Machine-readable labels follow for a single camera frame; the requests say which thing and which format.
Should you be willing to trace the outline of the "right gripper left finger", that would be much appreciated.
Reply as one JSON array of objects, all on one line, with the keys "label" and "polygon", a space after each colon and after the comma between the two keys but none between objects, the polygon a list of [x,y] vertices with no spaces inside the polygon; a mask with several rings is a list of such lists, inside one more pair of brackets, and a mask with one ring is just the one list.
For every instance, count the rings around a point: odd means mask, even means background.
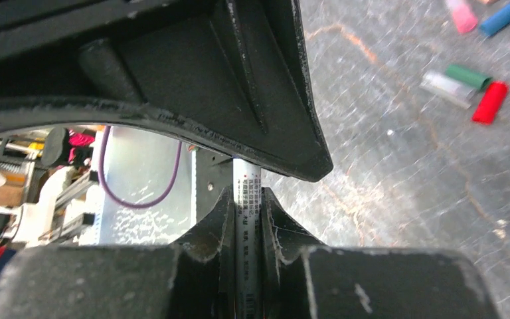
[{"label": "right gripper left finger", "polygon": [[234,201],[168,245],[48,245],[0,274],[0,318],[232,318]]}]

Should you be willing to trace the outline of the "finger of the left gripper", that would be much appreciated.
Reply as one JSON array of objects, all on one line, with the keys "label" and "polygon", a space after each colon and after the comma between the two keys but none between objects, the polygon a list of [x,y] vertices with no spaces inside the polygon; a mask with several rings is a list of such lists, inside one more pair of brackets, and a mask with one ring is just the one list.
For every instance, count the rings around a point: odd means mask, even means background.
[{"label": "finger of the left gripper", "polygon": [[316,182],[333,163],[298,1],[0,1],[0,134],[158,132]]}]

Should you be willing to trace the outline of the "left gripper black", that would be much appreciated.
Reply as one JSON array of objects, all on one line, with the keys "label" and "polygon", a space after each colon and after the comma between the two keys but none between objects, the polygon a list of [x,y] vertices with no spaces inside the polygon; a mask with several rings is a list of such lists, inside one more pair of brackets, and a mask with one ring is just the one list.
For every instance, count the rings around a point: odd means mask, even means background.
[{"label": "left gripper black", "polygon": [[205,58],[177,56],[208,37],[212,1],[2,1],[0,99],[91,96],[209,101]]}]

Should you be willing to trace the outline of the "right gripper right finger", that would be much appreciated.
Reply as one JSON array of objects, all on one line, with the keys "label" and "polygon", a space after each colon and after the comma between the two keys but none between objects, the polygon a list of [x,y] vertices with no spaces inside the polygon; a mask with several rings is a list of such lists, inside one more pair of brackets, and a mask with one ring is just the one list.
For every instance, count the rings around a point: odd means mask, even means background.
[{"label": "right gripper right finger", "polygon": [[262,190],[267,318],[498,318],[478,269],[448,249],[330,247]]}]

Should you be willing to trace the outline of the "clear pen cap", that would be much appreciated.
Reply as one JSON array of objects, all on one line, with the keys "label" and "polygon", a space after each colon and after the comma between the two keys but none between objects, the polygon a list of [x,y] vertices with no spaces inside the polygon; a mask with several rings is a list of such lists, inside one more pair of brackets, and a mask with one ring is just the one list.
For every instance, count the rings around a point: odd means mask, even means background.
[{"label": "clear pen cap", "polygon": [[471,108],[472,99],[475,95],[473,88],[431,70],[423,75],[420,86],[428,92],[466,110]]}]

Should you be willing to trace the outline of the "small pink clear cap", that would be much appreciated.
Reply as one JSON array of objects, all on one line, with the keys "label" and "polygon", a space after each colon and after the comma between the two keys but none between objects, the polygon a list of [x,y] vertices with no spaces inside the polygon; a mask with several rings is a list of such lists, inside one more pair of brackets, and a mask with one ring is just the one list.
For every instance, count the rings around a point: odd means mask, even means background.
[{"label": "small pink clear cap", "polygon": [[444,0],[452,21],[460,34],[473,31],[478,24],[478,18],[466,0]]}]

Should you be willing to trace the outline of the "red marker cap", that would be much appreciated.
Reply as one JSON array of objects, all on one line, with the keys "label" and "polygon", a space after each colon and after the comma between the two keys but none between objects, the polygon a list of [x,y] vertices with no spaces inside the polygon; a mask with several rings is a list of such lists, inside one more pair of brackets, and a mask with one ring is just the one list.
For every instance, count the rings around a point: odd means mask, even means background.
[{"label": "red marker cap", "polygon": [[504,82],[492,82],[485,91],[478,107],[471,117],[471,121],[491,125],[504,103],[509,87]]}]

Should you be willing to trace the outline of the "peach marker cap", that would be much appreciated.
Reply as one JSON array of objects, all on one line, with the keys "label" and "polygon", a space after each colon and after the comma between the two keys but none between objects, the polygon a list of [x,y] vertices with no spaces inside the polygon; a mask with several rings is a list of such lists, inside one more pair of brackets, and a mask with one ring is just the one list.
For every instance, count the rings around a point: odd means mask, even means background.
[{"label": "peach marker cap", "polygon": [[483,3],[484,5],[490,5],[492,3],[495,3],[497,0],[477,0],[480,3]]}]

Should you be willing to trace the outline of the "light blue marker cap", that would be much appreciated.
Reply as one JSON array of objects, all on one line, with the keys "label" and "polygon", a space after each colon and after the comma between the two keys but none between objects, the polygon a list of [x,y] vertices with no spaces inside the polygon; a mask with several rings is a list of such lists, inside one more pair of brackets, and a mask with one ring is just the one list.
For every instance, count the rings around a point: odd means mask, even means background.
[{"label": "light blue marker cap", "polygon": [[510,2],[483,21],[478,29],[486,37],[496,35],[501,29],[510,24]]}]

